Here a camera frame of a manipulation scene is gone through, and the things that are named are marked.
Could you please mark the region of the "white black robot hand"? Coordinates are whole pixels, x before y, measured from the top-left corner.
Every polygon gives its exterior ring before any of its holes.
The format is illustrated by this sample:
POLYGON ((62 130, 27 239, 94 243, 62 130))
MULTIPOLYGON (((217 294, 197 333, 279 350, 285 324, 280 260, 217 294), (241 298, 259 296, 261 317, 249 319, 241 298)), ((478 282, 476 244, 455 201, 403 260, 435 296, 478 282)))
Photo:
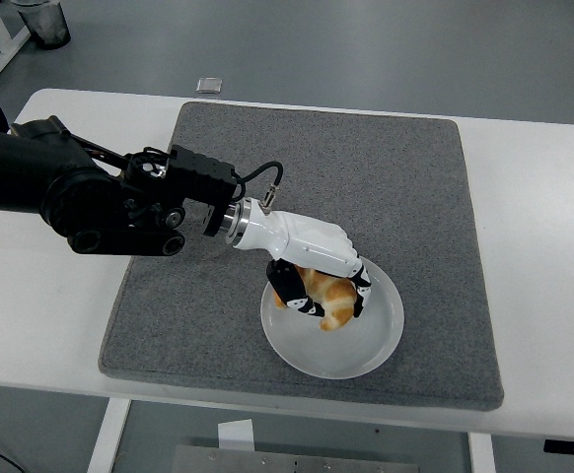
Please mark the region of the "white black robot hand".
POLYGON ((251 198, 237 204, 227 242, 240 250, 263 249, 276 305, 316 316, 323 331, 357 317, 371 294, 362 258, 336 224, 282 211, 264 211, 251 198))

